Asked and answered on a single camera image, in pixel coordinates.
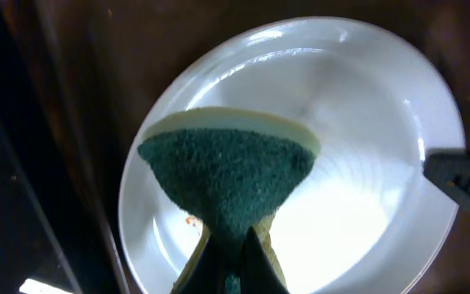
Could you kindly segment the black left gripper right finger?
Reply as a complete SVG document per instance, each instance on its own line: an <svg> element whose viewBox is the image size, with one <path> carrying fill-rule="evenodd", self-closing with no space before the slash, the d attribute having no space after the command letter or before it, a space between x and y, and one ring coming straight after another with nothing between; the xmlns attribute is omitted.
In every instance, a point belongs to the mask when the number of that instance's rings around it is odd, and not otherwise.
<svg viewBox="0 0 470 294"><path fill-rule="evenodd" d="M241 259L241 294L289 294L275 274L252 227L246 233Z"/></svg>

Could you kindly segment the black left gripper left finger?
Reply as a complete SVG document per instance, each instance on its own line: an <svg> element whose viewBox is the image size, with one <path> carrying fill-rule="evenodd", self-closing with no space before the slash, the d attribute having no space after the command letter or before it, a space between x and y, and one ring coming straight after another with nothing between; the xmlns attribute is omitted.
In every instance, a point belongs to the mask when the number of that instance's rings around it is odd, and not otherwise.
<svg viewBox="0 0 470 294"><path fill-rule="evenodd" d="M228 265L217 240L210 236L180 294L225 294Z"/></svg>

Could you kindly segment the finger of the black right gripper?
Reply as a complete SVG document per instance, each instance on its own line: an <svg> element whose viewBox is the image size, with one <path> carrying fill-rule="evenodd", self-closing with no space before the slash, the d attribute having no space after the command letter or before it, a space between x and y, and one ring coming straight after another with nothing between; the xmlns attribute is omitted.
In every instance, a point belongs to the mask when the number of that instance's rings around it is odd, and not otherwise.
<svg viewBox="0 0 470 294"><path fill-rule="evenodd" d="M423 175L470 214L470 151L439 149L429 154Z"/></svg>

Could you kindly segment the white plate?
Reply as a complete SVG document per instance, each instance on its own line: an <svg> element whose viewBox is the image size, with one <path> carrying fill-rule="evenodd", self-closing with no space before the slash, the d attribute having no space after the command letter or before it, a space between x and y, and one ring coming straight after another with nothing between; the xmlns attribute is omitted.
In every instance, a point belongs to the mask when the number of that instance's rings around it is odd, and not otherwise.
<svg viewBox="0 0 470 294"><path fill-rule="evenodd" d="M458 208L423 162L465 139L450 89L406 40L332 17L252 29L189 66L135 143L168 114L208 106L288 118L321 142L270 231L290 292L406 293L432 264Z"/></svg>

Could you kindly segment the green yellow sponge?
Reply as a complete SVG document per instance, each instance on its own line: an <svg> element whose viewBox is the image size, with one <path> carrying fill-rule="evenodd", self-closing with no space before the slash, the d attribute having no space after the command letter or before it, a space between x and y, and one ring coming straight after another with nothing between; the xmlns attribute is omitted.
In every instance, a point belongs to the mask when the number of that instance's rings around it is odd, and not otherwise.
<svg viewBox="0 0 470 294"><path fill-rule="evenodd" d="M320 149L316 135L297 122L228 107L177 112L149 127L139 156L166 196L204 229L173 292L180 293L212 236L228 265L225 293L241 293L241 254L250 227L278 276L270 220L312 171Z"/></svg>

